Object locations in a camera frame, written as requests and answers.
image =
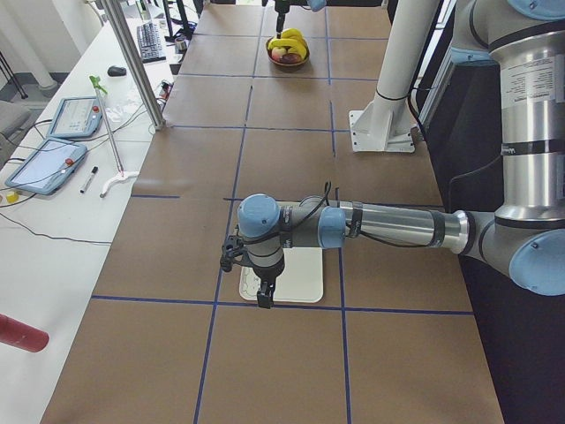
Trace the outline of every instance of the table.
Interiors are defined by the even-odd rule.
[[[502,422],[456,257],[348,240],[324,297],[258,310],[220,271],[252,193],[441,208],[425,144],[353,154],[390,29],[293,8],[311,60],[265,57],[272,8],[208,4],[41,422]],[[237,60],[226,60],[237,51]]]
[[[49,102],[39,121],[53,117],[64,97],[94,95],[88,79],[88,75],[93,74],[100,75],[102,84],[108,89],[107,107],[114,111],[114,126],[119,126],[141,105],[141,100],[129,74],[121,78],[108,77],[106,70],[113,64],[125,65],[125,61],[111,27],[106,25]],[[166,62],[148,64],[146,70],[153,87],[161,80],[172,81]],[[116,132],[117,145],[127,170],[141,167],[153,137],[150,125],[147,114],[142,114],[131,125]],[[45,133],[48,125],[38,128]],[[102,125],[97,134],[105,131]],[[27,157],[31,150],[26,148],[37,147],[40,142],[39,133],[32,129],[12,157]],[[85,144],[93,148],[99,142]],[[7,164],[0,172],[0,181],[4,182],[18,165]],[[93,166],[98,166],[99,171],[87,192],[81,194],[79,188]],[[0,208],[0,213],[52,236],[111,242],[132,189],[132,181],[128,181],[114,185],[106,198],[99,197],[103,183],[116,171],[110,145],[105,142],[89,151],[76,175],[58,192],[51,196],[35,196],[18,206]],[[25,198],[25,194],[20,197],[21,200]],[[50,336],[47,348],[39,353],[0,344],[0,374],[4,387],[0,398],[0,421],[28,424],[41,419],[49,402],[109,246],[36,237],[2,217],[0,238],[3,264],[0,311],[44,329]]]

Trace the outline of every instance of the white hook tool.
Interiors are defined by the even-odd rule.
[[[117,144],[116,141],[114,140],[114,133],[112,132],[111,127],[109,126],[108,116],[106,115],[106,108],[104,107],[104,100],[102,99],[101,91],[103,91],[106,94],[108,92],[104,89],[104,87],[100,85],[100,77],[94,77],[91,75],[89,78],[94,87],[94,91],[96,92],[96,98],[98,99],[98,103],[100,104],[100,111],[102,113],[104,124],[108,129],[109,144],[112,146],[112,152],[114,153],[114,159],[116,159],[116,166],[117,166],[117,174],[114,177],[110,178],[108,181],[106,181],[106,183],[104,183],[104,186],[102,187],[102,192],[100,193],[100,197],[103,198],[108,192],[108,190],[112,187],[112,185],[114,185],[115,183],[122,183],[128,178],[137,177],[139,175],[139,171],[124,170],[124,166],[122,165],[122,160],[120,159],[120,154],[117,152]]]

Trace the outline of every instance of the gray chair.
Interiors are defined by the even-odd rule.
[[[0,167],[4,166],[26,131],[22,125],[31,111],[18,104],[0,101]]]

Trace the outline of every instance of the sticker label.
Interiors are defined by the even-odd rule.
[[[560,201],[565,199],[565,155],[561,155],[557,158],[557,172],[555,173],[557,177],[557,200]]]
[[[565,55],[555,57],[555,101],[565,102]]]
[[[562,57],[546,57],[502,69],[502,108],[508,109],[527,102],[555,100],[558,73],[555,65],[559,60],[562,61]]]

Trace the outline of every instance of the marker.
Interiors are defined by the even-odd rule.
[[[87,190],[88,186],[90,186],[90,183],[92,183],[94,175],[96,175],[96,172],[98,172],[98,167],[94,166],[90,171],[90,175],[88,175],[87,181],[85,181],[85,184],[83,184],[82,187],[80,188],[81,193],[84,193]]]

